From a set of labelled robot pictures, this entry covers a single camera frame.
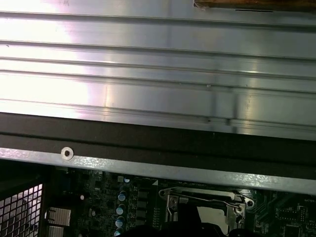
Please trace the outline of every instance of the electrolytic capacitor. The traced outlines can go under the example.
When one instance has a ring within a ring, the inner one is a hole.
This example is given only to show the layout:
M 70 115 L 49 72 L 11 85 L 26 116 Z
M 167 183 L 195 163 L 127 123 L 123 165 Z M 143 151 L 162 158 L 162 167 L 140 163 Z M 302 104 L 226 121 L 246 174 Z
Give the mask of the electrolytic capacitor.
M 117 228 L 117 230 L 114 232 L 114 236 L 119 236 L 124 232 L 122 228 Z
M 91 216 L 101 215 L 101 208 L 92 207 L 91 208 Z
M 116 236 L 119 236 L 121 233 L 120 232 L 118 232 L 118 231 L 115 231 L 114 232 L 114 236 L 116 237 Z
M 124 220 L 125 220 L 124 217 L 122 216 L 118 217 L 117 220 L 115 221 L 116 227 L 119 227 L 119 228 L 123 227 Z
M 118 200 L 119 201 L 125 201 L 127 198 L 127 192 L 125 191 L 121 191 L 118 195 Z
M 124 212 L 125 212 L 125 205 L 124 204 L 120 204 L 117 207 L 117 215 L 123 215 Z
M 84 200 L 86 200 L 87 198 L 90 197 L 90 193 L 84 192 L 84 193 L 78 194 L 77 196 L 79 196 L 81 201 L 84 201 Z

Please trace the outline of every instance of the metal mesh grille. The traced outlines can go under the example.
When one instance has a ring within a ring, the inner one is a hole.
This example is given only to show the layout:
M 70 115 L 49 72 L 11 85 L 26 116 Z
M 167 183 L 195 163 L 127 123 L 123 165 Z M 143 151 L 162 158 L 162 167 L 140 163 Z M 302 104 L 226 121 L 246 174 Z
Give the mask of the metal mesh grille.
M 36 237 L 42 184 L 0 201 L 0 237 Z

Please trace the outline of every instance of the green circuit board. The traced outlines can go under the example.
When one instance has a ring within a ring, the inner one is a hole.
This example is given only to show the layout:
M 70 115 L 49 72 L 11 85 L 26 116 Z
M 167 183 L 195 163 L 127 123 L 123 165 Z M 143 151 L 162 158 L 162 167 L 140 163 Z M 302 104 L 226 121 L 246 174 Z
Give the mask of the green circuit board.
M 64 236 L 113 237 L 138 225 L 159 229 L 165 222 L 162 189 L 190 187 L 243 193 L 254 200 L 244 226 L 263 237 L 316 237 L 316 197 L 293 193 L 162 180 L 101 171 L 69 169 L 63 194 L 85 194 L 71 208 L 71 224 Z

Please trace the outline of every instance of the silver screw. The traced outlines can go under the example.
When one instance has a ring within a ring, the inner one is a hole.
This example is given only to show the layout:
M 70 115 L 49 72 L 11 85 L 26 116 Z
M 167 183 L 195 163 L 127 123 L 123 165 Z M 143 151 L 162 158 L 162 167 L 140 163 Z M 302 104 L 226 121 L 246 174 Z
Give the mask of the silver screw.
M 64 160 L 71 160 L 74 157 L 74 150 L 70 147 L 64 147 L 61 150 L 61 157 Z

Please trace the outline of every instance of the wooden block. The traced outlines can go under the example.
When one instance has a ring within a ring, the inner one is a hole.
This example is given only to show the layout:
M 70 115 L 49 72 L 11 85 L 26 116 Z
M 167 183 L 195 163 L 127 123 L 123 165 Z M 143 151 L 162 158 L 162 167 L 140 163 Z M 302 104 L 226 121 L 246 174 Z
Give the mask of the wooden block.
M 198 6 L 252 10 L 314 11 L 316 0 L 195 0 Z

